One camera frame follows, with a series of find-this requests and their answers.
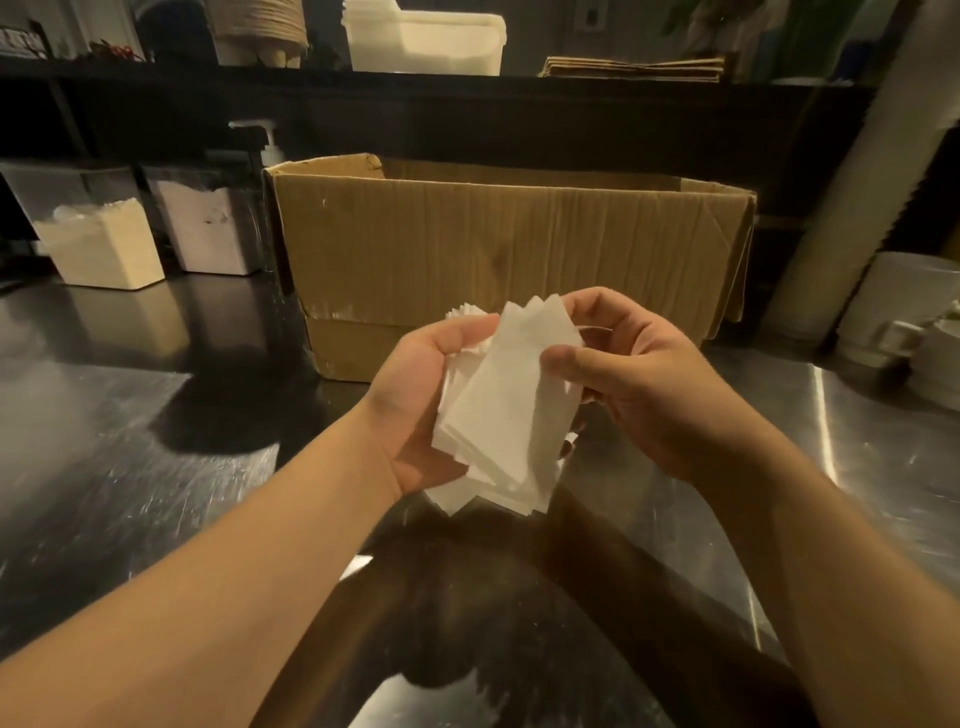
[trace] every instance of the hand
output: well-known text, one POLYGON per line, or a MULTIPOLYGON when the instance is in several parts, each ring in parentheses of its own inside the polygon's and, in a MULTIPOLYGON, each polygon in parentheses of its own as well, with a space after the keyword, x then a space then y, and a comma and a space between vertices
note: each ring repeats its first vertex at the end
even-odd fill
POLYGON ((397 343, 356 414, 387 453, 401 495, 467 473, 431 447, 448 354, 493 336, 499 316, 462 316, 411 331, 397 343))
POLYGON ((699 485, 772 427, 666 319, 609 288, 564 296, 586 346, 543 352, 543 369, 583 384, 666 473, 699 485))

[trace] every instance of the white food container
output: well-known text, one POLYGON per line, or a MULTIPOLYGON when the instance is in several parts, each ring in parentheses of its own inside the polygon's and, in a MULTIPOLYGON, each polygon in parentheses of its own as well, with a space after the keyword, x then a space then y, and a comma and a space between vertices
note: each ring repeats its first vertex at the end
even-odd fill
POLYGON ((245 276, 262 267, 252 190, 216 167, 143 171, 184 271, 245 276))
POLYGON ((135 290, 163 268, 129 167, 0 162, 63 282, 135 290))
POLYGON ((480 12, 402 11, 396 0, 344 0, 354 71, 499 76, 507 25, 480 12))

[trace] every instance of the metal countertop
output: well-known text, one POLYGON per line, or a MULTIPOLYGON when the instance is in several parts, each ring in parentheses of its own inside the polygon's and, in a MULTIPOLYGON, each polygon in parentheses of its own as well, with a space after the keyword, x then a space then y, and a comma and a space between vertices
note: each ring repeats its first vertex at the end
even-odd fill
MULTIPOLYGON (((0 298, 0 657, 183 543, 362 396, 266 277, 0 298)), ((960 592, 960 416, 842 365, 707 349, 960 592)), ((605 413, 550 512, 383 520, 255 724, 810 725, 729 542, 605 413)))

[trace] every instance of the cardboard box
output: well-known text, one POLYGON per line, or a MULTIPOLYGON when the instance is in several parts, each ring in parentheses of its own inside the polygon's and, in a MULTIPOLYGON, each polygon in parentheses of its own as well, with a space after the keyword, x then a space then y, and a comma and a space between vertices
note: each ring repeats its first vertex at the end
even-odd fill
POLYGON ((332 379, 370 381, 400 336, 464 302, 606 285, 698 344, 742 313, 747 190, 374 155, 285 162, 265 183, 278 267, 332 379))

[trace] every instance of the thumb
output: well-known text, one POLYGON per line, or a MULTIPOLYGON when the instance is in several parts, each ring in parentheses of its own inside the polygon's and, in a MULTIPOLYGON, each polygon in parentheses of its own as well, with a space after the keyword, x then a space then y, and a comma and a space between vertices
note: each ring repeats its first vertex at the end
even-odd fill
POLYGON ((616 396, 628 389, 631 359, 588 347, 560 345, 545 349, 540 364, 550 375, 616 396))

